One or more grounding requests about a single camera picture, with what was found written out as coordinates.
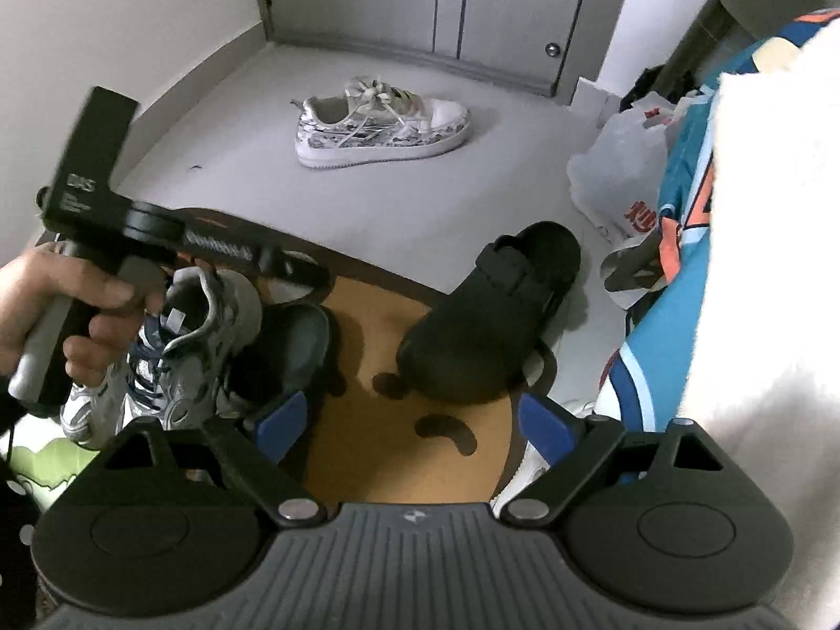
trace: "white fabric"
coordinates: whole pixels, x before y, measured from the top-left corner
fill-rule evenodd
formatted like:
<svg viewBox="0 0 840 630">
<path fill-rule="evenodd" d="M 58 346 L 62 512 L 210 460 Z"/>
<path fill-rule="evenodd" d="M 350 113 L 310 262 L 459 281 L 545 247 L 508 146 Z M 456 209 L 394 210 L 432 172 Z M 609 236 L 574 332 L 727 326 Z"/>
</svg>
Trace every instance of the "white fabric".
<svg viewBox="0 0 840 630">
<path fill-rule="evenodd" d="M 840 22 L 787 70 L 727 76 L 711 260 L 679 416 L 703 424 L 787 518 L 773 606 L 840 623 Z"/>
</svg>

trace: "cloth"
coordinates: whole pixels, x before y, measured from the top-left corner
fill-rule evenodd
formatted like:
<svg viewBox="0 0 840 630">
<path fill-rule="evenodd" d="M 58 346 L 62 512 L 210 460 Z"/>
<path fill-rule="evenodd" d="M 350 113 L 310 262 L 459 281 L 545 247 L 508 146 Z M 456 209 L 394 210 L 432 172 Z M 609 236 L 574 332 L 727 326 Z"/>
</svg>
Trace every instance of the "cloth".
<svg viewBox="0 0 840 630">
<path fill-rule="evenodd" d="M 840 9 L 801 16 L 777 36 L 730 59 L 703 83 L 700 97 L 683 119 L 659 190 L 660 260 L 670 284 L 612 360 L 595 412 L 621 419 L 632 431 L 664 431 L 675 416 L 686 387 L 707 281 L 720 79 L 783 69 L 816 33 L 838 20 Z M 791 210 L 763 209 L 752 195 L 740 205 L 757 238 L 771 245 L 770 225 L 784 230 Z"/>
<path fill-rule="evenodd" d="M 802 630 L 840 622 L 839 59 L 840 20 L 786 70 L 721 83 L 711 255 L 679 406 L 791 524 L 774 607 Z M 800 224 L 784 227 L 791 213 Z"/>
<path fill-rule="evenodd" d="M 14 438 L 11 433 L 0 436 L 0 458 L 42 512 L 96 456 L 67 440 L 52 419 L 26 415 L 15 425 Z"/>
</svg>

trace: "blue tab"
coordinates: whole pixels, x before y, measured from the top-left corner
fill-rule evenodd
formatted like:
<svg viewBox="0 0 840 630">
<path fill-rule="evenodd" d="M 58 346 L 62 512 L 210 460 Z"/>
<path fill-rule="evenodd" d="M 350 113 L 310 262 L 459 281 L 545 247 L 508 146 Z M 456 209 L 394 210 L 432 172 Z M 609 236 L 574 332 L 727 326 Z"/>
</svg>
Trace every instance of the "blue tab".
<svg viewBox="0 0 840 630">
<path fill-rule="evenodd" d="M 259 452 L 275 464 L 280 462 L 306 431 L 307 397 L 298 391 L 255 425 L 254 442 Z"/>
<path fill-rule="evenodd" d="M 577 445 L 574 431 L 528 393 L 519 399 L 518 420 L 522 435 L 550 466 L 560 462 Z"/>
</svg>

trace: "green object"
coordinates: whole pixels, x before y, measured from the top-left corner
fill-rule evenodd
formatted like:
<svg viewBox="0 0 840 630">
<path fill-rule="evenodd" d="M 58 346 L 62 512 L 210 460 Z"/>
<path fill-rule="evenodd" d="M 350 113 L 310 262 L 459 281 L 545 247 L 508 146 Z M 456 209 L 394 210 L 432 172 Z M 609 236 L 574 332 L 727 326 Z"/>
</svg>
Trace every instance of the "green object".
<svg viewBox="0 0 840 630">
<path fill-rule="evenodd" d="M 55 438 L 36 453 L 29 448 L 15 446 L 10 468 L 16 475 L 54 490 L 76 478 L 97 454 L 94 450 L 80 448 L 66 438 Z"/>
</svg>

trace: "metal rivet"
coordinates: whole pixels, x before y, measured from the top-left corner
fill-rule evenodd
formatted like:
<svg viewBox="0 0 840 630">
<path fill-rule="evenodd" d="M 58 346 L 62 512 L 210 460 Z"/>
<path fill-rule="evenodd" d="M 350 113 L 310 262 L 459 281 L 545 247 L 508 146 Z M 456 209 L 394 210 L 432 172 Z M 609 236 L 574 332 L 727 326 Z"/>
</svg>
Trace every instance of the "metal rivet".
<svg viewBox="0 0 840 630">
<path fill-rule="evenodd" d="M 29 547 L 32 544 L 33 535 L 35 535 L 35 526 L 32 526 L 27 523 L 25 526 L 22 526 L 20 528 L 18 538 L 20 538 L 20 542 Z"/>
<path fill-rule="evenodd" d="M 507 513 L 517 521 L 539 521 L 549 515 L 549 506 L 540 500 L 514 500 Z"/>
<path fill-rule="evenodd" d="M 315 500 L 310 500 L 308 497 L 296 497 L 294 500 L 281 502 L 277 511 L 289 521 L 308 521 L 318 515 L 321 507 L 318 507 Z"/>
<path fill-rule="evenodd" d="M 21 486 L 20 483 L 14 480 L 7 480 L 6 485 L 12 492 L 17 493 L 18 495 L 26 495 L 26 489 L 24 486 Z"/>
<path fill-rule="evenodd" d="M 563 48 L 557 43 L 549 43 L 545 46 L 545 54 L 551 58 L 557 58 L 563 53 Z"/>
</svg>

